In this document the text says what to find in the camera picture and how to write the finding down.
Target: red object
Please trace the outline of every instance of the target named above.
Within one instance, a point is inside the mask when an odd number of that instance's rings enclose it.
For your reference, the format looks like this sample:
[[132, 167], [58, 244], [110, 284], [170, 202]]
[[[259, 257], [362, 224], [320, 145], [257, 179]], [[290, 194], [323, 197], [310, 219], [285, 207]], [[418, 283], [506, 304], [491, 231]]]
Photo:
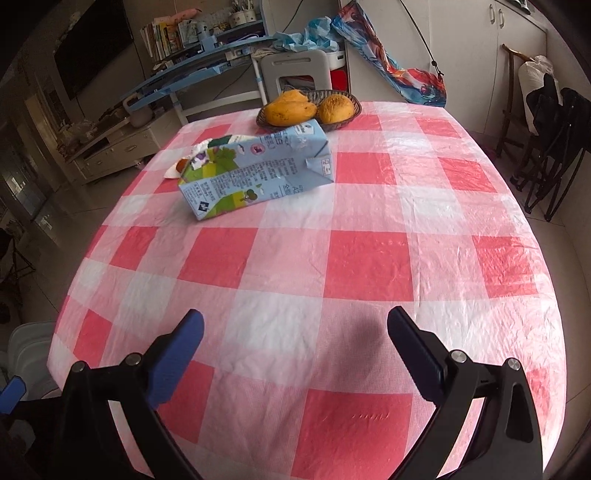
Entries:
[[341, 92], [349, 91], [349, 79], [347, 78], [347, 70], [344, 68], [331, 70], [330, 81], [333, 84], [333, 90], [340, 90]]

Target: blue plastic bag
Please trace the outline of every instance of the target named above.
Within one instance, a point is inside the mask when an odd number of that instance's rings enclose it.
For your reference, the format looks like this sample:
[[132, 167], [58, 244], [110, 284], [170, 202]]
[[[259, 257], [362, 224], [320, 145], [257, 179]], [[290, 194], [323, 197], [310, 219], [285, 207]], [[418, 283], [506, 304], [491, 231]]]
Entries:
[[341, 38], [331, 31], [331, 23], [329, 17], [315, 18], [308, 23], [303, 34], [276, 32], [273, 47], [285, 51], [339, 51], [337, 41]]

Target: wooden chair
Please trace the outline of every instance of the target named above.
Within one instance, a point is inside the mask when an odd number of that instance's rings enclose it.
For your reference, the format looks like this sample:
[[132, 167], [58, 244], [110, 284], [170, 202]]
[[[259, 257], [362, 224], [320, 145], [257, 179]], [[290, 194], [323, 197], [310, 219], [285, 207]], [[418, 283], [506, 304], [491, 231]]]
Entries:
[[[496, 156], [500, 157], [503, 151], [505, 151], [513, 163], [518, 163], [518, 167], [515, 169], [515, 171], [521, 171], [529, 163], [534, 149], [539, 150], [540, 145], [538, 137], [530, 132], [527, 121], [525, 121], [525, 117], [516, 115], [513, 112], [513, 98], [515, 94], [515, 57], [523, 60], [524, 62], [533, 61], [533, 59], [516, 50], [510, 49], [505, 44], [503, 44], [502, 48], [509, 54], [509, 97], [507, 99], [507, 109], [503, 110], [503, 127], [501, 129], [499, 143], [496, 146]], [[509, 127], [512, 123], [517, 128], [519, 128], [520, 131], [527, 135], [528, 139], [525, 145], [517, 140], [509, 138]], [[513, 145], [514, 147], [523, 148], [523, 155], [521, 156], [520, 160], [518, 160], [514, 153], [509, 150], [507, 144]]]

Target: cabinet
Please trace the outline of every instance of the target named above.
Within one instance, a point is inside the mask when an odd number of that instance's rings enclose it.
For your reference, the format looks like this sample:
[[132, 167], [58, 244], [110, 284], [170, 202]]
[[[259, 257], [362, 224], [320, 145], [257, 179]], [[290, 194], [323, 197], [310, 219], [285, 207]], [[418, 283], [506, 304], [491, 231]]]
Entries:
[[[496, 0], [494, 3], [498, 26], [496, 78], [484, 133], [491, 137], [499, 137], [503, 122], [503, 110], [507, 107], [509, 92], [509, 57], [507, 52], [501, 48], [501, 45], [504, 43], [509, 48], [518, 50], [530, 57], [545, 56], [546, 32], [505, 4]], [[517, 78], [517, 71], [521, 65], [521, 60], [516, 59], [513, 111], [520, 116], [523, 115], [524, 111], [523, 95]]]
[[[504, 0], [405, 3], [445, 74], [446, 109], [466, 130], [498, 137], [509, 90], [508, 57], [501, 45], [545, 55], [545, 31]], [[362, 6], [393, 59], [405, 68], [429, 68], [427, 49], [398, 0], [364, 0]], [[347, 56], [350, 90], [359, 100], [403, 101], [350, 45]], [[520, 94], [516, 88], [515, 105], [523, 109]]]
[[492, 4], [431, 2], [431, 51], [444, 73], [446, 110], [466, 130], [485, 130], [495, 85], [497, 37]]
[[109, 145], [75, 163], [82, 174], [82, 183], [88, 183], [124, 168], [136, 165], [142, 158], [158, 152], [181, 128], [174, 110], [156, 117], [141, 129], [124, 125], [120, 135], [103, 134], [98, 138], [111, 139]]

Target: colorful bag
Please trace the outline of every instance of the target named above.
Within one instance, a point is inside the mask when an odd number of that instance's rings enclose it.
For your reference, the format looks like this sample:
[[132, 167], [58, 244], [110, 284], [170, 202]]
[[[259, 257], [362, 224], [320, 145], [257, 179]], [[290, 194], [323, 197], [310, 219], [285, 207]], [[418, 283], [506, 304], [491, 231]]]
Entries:
[[420, 69], [403, 69], [390, 58], [374, 26], [353, 0], [333, 18], [333, 28], [370, 62], [407, 102], [445, 107], [447, 93], [443, 76]]

